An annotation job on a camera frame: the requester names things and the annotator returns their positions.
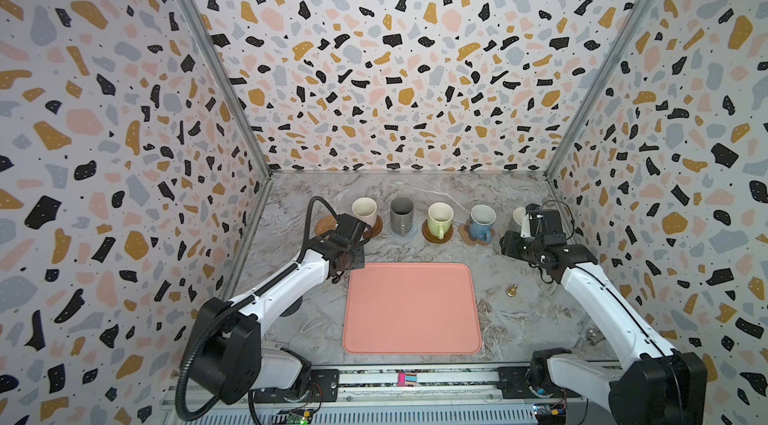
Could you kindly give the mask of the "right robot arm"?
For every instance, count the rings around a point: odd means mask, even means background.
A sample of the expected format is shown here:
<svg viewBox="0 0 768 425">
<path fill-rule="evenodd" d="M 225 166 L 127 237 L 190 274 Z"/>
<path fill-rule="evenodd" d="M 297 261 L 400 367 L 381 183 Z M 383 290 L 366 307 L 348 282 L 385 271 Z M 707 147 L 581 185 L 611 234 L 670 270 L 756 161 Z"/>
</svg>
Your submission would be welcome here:
<svg viewBox="0 0 768 425">
<path fill-rule="evenodd" d="M 500 239 L 503 255 L 526 262 L 563 287 L 586 310 L 620 362 L 613 370 L 565 348 L 533 353 L 526 374 L 532 392 L 577 393 L 609 411 L 618 424 L 700 424 L 707 369 L 679 351 L 629 305 L 594 255 L 569 243 L 556 209 L 517 208 Z"/>
</svg>

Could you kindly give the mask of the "brown rattan woven coaster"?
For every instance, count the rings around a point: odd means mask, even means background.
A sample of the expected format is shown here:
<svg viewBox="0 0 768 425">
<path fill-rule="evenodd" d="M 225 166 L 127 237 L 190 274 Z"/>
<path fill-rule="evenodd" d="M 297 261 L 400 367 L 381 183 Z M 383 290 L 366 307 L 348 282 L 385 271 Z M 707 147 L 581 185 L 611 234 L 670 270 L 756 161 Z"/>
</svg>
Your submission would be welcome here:
<svg viewBox="0 0 768 425">
<path fill-rule="evenodd" d="M 327 238 L 338 226 L 338 220 L 331 215 L 318 220 L 315 225 L 315 234 L 319 237 Z"/>
</svg>

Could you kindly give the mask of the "cork paw coaster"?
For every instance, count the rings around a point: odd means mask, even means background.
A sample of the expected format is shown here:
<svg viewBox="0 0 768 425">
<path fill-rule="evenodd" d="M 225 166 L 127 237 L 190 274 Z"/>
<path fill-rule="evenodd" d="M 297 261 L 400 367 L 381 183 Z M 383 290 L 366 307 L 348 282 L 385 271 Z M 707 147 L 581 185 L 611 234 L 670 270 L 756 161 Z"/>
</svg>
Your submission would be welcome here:
<svg viewBox="0 0 768 425">
<path fill-rule="evenodd" d="M 469 233 L 469 231 L 470 231 L 470 223 L 469 222 L 466 222 L 466 223 L 462 224 L 458 228 L 458 230 L 459 230 L 459 234 L 460 234 L 460 237 L 461 237 L 462 241 L 467 246 L 483 246 L 483 247 L 485 247 L 485 246 L 489 246 L 490 245 L 489 242 L 484 242 L 481 239 L 475 240 L 475 239 L 471 238 L 470 233 Z"/>
</svg>

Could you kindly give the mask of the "pink handled cream mug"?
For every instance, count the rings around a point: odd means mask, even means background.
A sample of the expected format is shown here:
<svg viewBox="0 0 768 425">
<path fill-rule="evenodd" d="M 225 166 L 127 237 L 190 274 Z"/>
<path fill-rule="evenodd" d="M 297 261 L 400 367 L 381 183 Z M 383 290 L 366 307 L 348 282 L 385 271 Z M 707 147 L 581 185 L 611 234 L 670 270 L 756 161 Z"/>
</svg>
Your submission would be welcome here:
<svg viewBox="0 0 768 425">
<path fill-rule="evenodd" d="M 352 214 L 373 228 L 378 219 L 378 206 L 374 199 L 361 197 L 352 204 Z"/>
</svg>

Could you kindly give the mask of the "light blue woven coaster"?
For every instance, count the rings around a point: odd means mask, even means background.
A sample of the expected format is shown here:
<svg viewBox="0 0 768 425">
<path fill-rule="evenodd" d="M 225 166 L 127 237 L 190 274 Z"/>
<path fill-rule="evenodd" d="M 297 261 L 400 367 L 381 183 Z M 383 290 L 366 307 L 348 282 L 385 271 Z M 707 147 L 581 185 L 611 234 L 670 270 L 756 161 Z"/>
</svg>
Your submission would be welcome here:
<svg viewBox="0 0 768 425">
<path fill-rule="evenodd" d="M 397 230 L 395 230 L 392 227 L 389 227 L 388 231 L 390 232 L 390 235 L 395 239 L 410 239 L 419 232 L 419 227 L 417 226 L 416 223 L 413 223 L 410 229 L 403 234 L 399 233 Z"/>
</svg>

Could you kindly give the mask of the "blue mug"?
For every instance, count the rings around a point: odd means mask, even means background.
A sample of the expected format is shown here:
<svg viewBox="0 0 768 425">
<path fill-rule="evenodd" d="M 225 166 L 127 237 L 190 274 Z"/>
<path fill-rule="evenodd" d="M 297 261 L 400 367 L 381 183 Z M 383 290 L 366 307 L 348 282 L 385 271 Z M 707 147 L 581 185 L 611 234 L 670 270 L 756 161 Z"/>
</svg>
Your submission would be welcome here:
<svg viewBox="0 0 768 425">
<path fill-rule="evenodd" d="M 470 212 L 469 237 L 474 241 L 490 243 L 496 218 L 496 213 L 490 206 L 474 206 Z"/>
</svg>

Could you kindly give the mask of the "dark brown wooden coaster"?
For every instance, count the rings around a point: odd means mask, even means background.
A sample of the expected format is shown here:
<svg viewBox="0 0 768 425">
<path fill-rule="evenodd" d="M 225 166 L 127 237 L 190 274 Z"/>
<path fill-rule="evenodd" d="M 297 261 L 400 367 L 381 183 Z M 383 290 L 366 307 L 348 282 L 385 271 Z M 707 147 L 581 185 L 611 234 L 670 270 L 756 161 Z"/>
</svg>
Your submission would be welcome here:
<svg viewBox="0 0 768 425">
<path fill-rule="evenodd" d="M 375 224 L 372 229 L 367 229 L 363 237 L 365 239 L 371 239 L 377 237 L 383 230 L 383 220 L 380 215 L 376 217 Z"/>
</svg>

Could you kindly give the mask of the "dark grey mug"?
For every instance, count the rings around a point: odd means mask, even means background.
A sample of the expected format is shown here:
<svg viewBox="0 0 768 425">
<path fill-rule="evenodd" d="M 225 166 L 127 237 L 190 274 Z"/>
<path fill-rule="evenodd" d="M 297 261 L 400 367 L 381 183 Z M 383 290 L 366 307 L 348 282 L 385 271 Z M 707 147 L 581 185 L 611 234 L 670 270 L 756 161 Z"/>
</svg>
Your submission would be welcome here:
<svg viewBox="0 0 768 425">
<path fill-rule="evenodd" d="M 397 197 L 390 203 L 390 227 L 406 233 L 413 224 L 414 203 L 405 197 Z"/>
</svg>

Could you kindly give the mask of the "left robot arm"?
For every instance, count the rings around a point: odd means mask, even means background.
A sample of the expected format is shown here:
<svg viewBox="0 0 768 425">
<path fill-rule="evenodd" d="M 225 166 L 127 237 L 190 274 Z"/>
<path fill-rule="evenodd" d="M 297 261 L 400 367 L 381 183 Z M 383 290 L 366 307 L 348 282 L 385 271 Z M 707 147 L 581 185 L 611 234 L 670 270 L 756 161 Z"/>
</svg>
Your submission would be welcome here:
<svg viewBox="0 0 768 425">
<path fill-rule="evenodd" d="M 286 348 L 265 347 L 262 338 L 277 319 L 297 311 L 311 289 L 363 267 L 372 226 L 347 213 L 331 216 L 335 227 L 315 235 L 307 213 L 298 253 L 264 282 L 231 299 L 204 303 L 174 392 L 181 420 L 195 421 L 218 403 L 231 405 L 260 389 L 282 390 L 296 401 L 311 395 L 310 361 Z"/>
</svg>

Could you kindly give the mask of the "light brown wooden coaster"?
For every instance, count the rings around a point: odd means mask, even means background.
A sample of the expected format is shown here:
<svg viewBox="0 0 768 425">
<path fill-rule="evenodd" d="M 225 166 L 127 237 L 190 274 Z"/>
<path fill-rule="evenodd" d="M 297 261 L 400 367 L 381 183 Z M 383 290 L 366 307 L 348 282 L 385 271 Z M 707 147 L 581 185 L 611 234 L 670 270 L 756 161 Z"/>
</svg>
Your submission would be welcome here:
<svg viewBox="0 0 768 425">
<path fill-rule="evenodd" d="M 436 237 L 436 236 L 431 234 L 427 221 L 423 222 L 422 228 L 421 228 L 421 232 L 422 232 L 423 237 L 428 242 L 433 243 L 433 244 L 445 244 L 445 243 L 447 243 L 453 237 L 454 226 L 451 225 L 448 228 L 448 230 L 445 232 L 445 234 L 444 234 L 442 239 L 440 239 L 440 238 L 438 238 L 438 237 Z"/>
</svg>

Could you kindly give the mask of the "green mug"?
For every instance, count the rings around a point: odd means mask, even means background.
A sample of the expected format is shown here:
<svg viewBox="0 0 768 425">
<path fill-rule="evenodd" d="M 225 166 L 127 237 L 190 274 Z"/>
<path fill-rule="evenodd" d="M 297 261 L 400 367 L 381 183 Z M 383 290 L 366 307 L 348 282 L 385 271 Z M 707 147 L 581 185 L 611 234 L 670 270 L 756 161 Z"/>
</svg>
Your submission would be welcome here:
<svg viewBox="0 0 768 425">
<path fill-rule="evenodd" d="M 447 203 L 435 202 L 429 206 L 427 215 L 431 234 L 442 239 L 445 232 L 453 224 L 453 208 Z"/>
</svg>

